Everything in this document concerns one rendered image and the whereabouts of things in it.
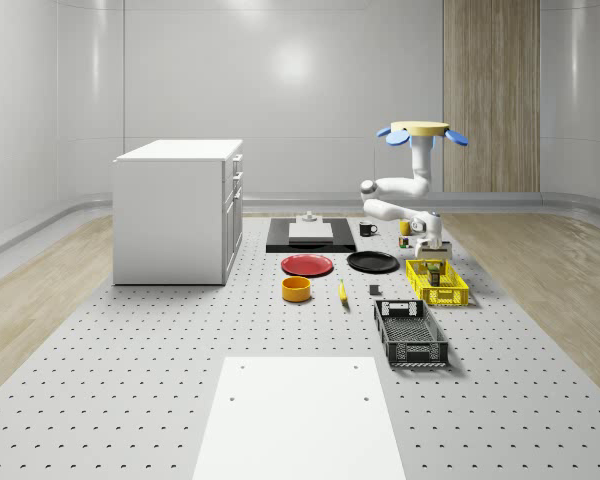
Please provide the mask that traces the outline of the white cabinet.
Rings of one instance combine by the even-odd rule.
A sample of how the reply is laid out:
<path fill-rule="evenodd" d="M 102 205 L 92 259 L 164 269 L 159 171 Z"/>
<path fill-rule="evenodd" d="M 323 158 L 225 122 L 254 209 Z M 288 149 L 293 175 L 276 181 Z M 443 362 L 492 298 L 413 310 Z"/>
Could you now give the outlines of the white cabinet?
<path fill-rule="evenodd" d="M 242 145 L 156 140 L 114 161 L 114 283 L 227 282 L 242 237 Z"/>

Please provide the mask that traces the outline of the black plate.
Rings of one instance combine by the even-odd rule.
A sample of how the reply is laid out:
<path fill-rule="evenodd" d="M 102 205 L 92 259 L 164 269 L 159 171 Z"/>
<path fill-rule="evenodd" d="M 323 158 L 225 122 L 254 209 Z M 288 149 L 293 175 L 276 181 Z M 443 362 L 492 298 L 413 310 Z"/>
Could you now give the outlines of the black plate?
<path fill-rule="evenodd" d="M 378 251 L 352 253 L 347 257 L 347 263 L 354 270 L 371 274 L 391 273 L 400 267 L 394 256 Z"/>

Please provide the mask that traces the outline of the yellow basket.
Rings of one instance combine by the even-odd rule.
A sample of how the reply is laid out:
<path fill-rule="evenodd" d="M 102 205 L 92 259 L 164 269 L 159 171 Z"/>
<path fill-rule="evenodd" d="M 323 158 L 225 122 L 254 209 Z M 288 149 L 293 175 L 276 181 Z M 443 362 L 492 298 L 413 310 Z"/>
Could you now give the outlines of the yellow basket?
<path fill-rule="evenodd" d="M 430 283 L 433 272 L 428 265 L 437 265 L 439 284 Z M 407 260 L 406 276 L 416 297 L 430 305 L 467 305 L 469 287 L 448 260 Z"/>

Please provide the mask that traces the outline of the white board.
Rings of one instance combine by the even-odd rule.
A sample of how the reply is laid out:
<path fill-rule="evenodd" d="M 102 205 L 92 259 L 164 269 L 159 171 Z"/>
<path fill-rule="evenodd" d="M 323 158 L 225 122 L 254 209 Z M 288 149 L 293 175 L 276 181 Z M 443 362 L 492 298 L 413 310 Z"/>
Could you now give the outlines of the white board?
<path fill-rule="evenodd" d="M 374 359 L 226 358 L 193 480 L 405 480 Z"/>

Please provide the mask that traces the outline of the yellow bowl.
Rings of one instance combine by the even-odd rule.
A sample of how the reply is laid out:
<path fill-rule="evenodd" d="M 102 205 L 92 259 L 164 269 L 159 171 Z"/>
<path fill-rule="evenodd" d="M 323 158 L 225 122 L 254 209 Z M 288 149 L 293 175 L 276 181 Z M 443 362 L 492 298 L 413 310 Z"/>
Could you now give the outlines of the yellow bowl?
<path fill-rule="evenodd" d="M 311 281 L 302 276 L 285 278 L 282 281 L 282 297 L 293 303 L 307 301 L 311 297 Z"/>

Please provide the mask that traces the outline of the red plate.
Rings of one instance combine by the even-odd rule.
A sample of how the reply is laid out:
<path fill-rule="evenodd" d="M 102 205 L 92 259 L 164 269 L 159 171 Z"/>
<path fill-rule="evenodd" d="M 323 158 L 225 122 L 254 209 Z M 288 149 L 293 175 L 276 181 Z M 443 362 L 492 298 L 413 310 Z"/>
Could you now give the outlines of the red plate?
<path fill-rule="evenodd" d="M 318 277 L 329 274 L 333 270 L 333 263 L 322 255 L 297 254 L 283 259 L 281 268 L 292 276 Z"/>

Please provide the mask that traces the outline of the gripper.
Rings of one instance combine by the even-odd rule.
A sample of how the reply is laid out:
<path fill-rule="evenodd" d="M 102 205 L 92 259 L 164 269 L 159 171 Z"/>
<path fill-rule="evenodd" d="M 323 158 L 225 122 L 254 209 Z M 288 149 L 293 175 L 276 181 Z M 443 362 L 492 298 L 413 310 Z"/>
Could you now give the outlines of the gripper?
<path fill-rule="evenodd" d="M 443 242 L 438 249 L 431 248 L 427 243 L 417 244 L 414 250 L 414 270 L 423 270 L 427 263 L 440 264 L 441 270 L 445 269 L 445 262 L 452 259 L 452 244 Z"/>

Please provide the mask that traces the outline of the dark grey basket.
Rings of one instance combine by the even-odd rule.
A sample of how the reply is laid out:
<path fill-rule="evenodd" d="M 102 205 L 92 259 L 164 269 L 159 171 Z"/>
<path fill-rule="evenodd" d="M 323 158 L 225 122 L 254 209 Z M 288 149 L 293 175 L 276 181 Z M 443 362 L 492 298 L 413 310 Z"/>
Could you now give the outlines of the dark grey basket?
<path fill-rule="evenodd" d="M 448 363 L 448 340 L 424 301 L 376 300 L 374 317 L 390 365 Z"/>

